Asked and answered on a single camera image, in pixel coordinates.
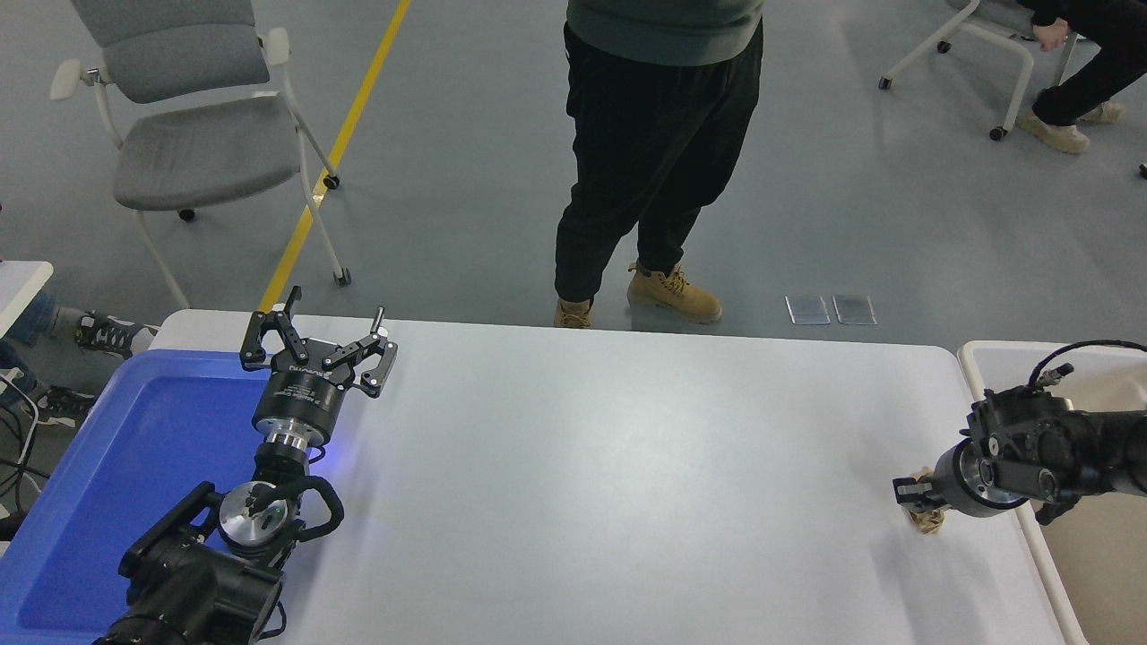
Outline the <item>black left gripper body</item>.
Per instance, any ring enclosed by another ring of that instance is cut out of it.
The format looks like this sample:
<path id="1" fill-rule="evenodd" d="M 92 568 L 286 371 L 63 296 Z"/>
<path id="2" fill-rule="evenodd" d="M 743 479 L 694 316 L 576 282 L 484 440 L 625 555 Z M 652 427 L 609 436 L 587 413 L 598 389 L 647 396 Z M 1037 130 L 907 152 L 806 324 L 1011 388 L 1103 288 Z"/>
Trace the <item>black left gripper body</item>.
<path id="1" fill-rule="evenodd" d="M 348 393 L 348 365 L 323 370 L 321 358 L 299 365 L 291 353 L 272 360 L 270 381 L 253 410 L 263 435 L 294 432 L 310 443 L 328 443 Z"/>

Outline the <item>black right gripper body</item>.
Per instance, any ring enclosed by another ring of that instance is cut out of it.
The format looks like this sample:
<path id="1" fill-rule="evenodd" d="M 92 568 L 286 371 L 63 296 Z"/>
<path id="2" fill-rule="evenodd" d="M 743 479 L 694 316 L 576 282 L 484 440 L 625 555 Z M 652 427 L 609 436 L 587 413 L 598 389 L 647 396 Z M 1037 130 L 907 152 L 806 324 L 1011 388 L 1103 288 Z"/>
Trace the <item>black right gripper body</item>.
<path id="1" fill-rule="evenodd" d="M 963 446 L 952 446 L 936 461 L 931 473 L 931 490 L 938 505 L 972 515 L 974 498 L 962 472 Z"/>

